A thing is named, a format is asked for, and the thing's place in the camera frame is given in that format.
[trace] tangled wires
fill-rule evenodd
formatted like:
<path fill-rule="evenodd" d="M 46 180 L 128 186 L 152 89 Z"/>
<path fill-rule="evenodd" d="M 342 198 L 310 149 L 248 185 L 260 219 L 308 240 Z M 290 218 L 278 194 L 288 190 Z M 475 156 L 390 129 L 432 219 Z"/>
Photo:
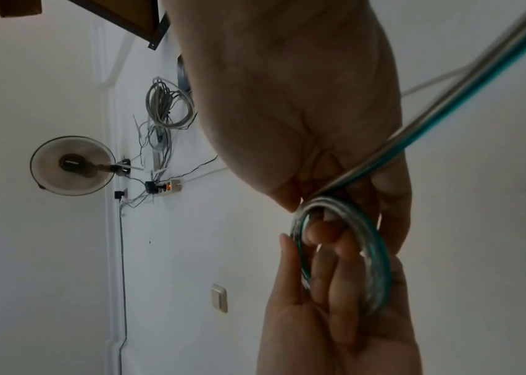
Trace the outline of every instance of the tangled wires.
<path fill-rule="evenodd" d="M 175 122 L 170 117 L 170 112 L 179 101 L 185 102 L 187 115 L 182 120 Z M 146 94 L 146 110 L 155 126 L 169 130 L 187 129 L 196 116 L 193 100 L 174 83 L 160 77 L 154 78 Z"/>

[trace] green and silver wire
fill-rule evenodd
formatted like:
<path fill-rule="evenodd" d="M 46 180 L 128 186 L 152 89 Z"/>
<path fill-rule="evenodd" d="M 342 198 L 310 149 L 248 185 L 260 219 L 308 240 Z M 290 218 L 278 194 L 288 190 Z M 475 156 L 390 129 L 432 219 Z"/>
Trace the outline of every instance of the green and silver wire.
<path fill-rule="evenodd" d="M 434 102 L 424 109 L 402 131 L 393 135 L 380 149 L 364 162 L 333 179 L 302 203 L 298 208 L 290 231 L 301 252 L 302 279 L 310 289 L 311 273 L 302 248 L 304 226 L 313 211 L 327 209 L 349 225 L 365 259 L 365 296 L 361 300 L 361 313 L 371 315 L 383 307 L 391 288 L 390 264 L 384 241 L 372 221 L 354 204 L 333 196 L 333 192 L 367 177 L 384 166 L 409 145 L 438 125 L 458 107 L 500 75 L 513 62 L 526 53 L 526 13 L 498 41 L 483 53 L 467 73 L 456 80 Z"/>

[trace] cardboard box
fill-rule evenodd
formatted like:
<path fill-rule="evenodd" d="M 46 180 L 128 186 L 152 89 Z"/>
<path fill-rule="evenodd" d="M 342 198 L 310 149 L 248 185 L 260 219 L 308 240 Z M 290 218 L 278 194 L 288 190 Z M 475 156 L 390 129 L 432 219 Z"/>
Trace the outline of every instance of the cardboard box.
<path fill-rule="evenodd" d="M 41 0 L 0 0 L 0 17 L 23 17 L 42 11 Z"/>

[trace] hand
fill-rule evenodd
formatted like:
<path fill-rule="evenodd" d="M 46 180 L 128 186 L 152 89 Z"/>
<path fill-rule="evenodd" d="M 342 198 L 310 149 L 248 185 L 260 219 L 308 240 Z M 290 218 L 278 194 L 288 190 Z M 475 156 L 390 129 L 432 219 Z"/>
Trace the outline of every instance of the hand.
<path fill-rule="evenodd" d="M 201 123 L 230 169 L 289 211 L 401 126 L 390 45 L 368 0 L 167 0 Z M 340 192 L 397 254 L 404 156 Z"/>
<path fill-rule="evenodd" d="M 282 259 L 265 312 L 258 375 L 422 373 L 405 276 L 395 256 L 391 257 L 393 289 L 389 304 L 376 316 L 342 331 L 334 324 L 333 307 L 349 300 L 356 308 L 355 297 L 359 296 L 351 293 L 360 291 L 360 264 L 338 260 L 328 290 L 327 316 L 302 290 L 298 248 L 287 235 L 280 237 L 280 244 Z"/>

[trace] white light switch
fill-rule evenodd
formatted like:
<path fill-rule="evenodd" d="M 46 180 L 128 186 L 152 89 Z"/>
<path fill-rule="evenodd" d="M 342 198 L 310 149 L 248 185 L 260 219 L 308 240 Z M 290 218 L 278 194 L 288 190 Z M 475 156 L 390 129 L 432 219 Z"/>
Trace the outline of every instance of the white light switch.
<path fill-rule="evenodd" d="M 226 289 L 219 285 L 212 285 L 212 305 L 223 313 L 228 312 Z"/>

